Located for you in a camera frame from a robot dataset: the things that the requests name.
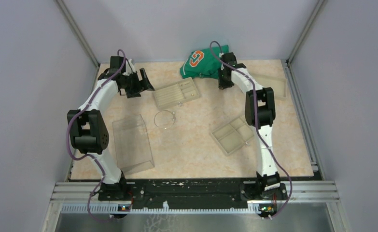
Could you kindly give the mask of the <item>beige ring roll tray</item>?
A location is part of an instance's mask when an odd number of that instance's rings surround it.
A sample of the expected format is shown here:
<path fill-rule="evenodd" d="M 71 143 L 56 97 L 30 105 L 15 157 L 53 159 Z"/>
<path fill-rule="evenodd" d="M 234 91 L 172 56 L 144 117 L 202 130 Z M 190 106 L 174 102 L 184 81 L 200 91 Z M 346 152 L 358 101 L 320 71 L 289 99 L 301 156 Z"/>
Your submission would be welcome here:
<path fill-rule="evenodd" d="M 154 91 L 154 99 L 159 110 L 166 110 L 178 103 L 186 103 L 200 98 L 200 93 L 191 77 L 164 86 Z"/>

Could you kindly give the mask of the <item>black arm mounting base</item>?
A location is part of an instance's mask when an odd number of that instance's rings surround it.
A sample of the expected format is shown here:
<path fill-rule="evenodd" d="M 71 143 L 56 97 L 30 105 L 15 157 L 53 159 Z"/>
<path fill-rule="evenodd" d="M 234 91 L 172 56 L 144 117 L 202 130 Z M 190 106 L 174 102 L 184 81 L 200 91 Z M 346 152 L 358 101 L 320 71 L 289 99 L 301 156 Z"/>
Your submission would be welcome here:
<path fill-rule="evenodd" d="M 287 199 L 282 183 L 267 192 L 257 178 L 128 179 L 119 184 L 102 184 L 95 191 L 100 201 L 131 201 L 132 209 L 242 209 L 251 200 L 272 203 Z"/>

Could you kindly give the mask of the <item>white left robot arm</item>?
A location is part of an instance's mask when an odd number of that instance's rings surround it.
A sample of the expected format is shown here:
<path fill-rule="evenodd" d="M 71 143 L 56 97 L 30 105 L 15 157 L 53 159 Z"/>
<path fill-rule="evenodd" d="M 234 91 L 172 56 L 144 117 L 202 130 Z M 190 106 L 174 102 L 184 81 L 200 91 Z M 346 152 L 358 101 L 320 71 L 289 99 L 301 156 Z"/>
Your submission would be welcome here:
<path fill-rule="evenodd" d="M 90 158 L 102 173 L 102 182 L 112 184 L 110 194 L 117 200 L 128 196 L 129 187 L 120 182 L 123 172 L 117 167 L 109 151 L 109 132 L 103 114 L 116 95 L 127 98 L 153 91 L 144 68 L 137 70 L 122 56 L 112 56 L 110 65 L 98 77 L 96 87 L 88 99 L 76 110 L 67 113 L 67 148 L 73 160 Z"/>

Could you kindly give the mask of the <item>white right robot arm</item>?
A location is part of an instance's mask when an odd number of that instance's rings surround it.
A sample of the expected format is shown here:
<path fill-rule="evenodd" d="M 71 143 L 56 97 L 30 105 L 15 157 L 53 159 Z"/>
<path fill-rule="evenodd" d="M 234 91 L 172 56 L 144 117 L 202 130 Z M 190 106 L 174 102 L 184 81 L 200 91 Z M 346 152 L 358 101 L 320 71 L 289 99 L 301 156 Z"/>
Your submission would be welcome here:
<path fill-rule="evenodd" d="M 261 155 L 256 194 L 261 199 L 269 199 L 280 187 L 272 143 L 272 127 L 276 118 L 274 90 L 259 84 L 244 64 L 237 63 L 234 53 L 220 53 L 218 60 L 221 62 L 218 68 L 219 89 L 236 85 L 245 94 L 244 116 L 259 143 Z"/>

